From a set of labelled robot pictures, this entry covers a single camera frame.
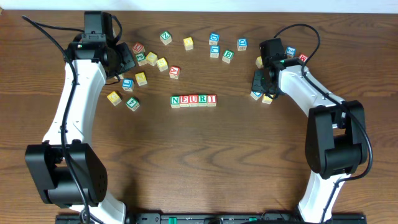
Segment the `blue P block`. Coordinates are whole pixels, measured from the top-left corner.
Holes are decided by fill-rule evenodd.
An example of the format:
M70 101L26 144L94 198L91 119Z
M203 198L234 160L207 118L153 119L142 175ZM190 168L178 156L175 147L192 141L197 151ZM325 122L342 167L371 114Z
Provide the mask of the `blue P block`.
M256 91L252 91L251 94L250 94L250 96L251 96L254 100L258 100L258 99L262 96L262 93L256 92Z

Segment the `red I block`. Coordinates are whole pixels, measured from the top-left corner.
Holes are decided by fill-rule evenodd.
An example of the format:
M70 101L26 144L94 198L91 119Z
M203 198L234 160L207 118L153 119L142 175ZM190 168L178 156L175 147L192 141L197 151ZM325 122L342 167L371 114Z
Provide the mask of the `red I block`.
M217 96L216 95L207 95L207 106L216 106L217 104Z

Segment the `green R block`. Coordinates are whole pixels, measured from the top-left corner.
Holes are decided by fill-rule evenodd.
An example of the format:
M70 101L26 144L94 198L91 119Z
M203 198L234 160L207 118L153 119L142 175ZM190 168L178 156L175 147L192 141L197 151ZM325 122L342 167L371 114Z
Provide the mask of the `green R block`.
M198 106L206 107L208 104L207 95L198 95Z

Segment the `green N block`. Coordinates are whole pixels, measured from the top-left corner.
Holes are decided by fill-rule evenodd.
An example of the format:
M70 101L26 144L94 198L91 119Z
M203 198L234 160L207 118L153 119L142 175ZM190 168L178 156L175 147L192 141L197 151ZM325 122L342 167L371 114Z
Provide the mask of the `green N block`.
M180 107L180 97L179 96L171 96L170 97L170 106L172 108L179 108Z

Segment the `red E block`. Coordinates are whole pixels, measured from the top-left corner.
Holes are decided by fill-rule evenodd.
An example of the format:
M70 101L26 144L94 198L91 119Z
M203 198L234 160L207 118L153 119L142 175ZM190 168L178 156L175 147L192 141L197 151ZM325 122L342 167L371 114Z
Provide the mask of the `red E block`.
M179 96L179 105L180 105L180 107L189 107L189 96L188 95L180 95Z

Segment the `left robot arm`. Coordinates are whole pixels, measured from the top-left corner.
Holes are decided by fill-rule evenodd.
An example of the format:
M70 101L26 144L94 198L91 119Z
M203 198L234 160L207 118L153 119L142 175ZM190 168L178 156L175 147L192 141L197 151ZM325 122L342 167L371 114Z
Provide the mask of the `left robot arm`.
M127 206L108 191L105 166L92 148L96 105L110 78L129 71L132 53L113 32L116 16L84 14L84 28L62 49L65 83L55 117L25 162L43 203L75 211L73 223L133 223Z

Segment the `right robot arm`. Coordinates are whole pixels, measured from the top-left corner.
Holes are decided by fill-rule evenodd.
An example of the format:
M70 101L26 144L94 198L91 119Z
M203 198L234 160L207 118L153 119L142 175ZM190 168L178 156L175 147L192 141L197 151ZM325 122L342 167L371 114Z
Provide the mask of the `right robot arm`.
M370 159L362 104L330 92L302 59L287 56L279 38L259 49L263 67L254 73L252 90L272 100L287 95L308 118L305 157L311 174L290 222L366 223L364 215L331 212L343 184Z

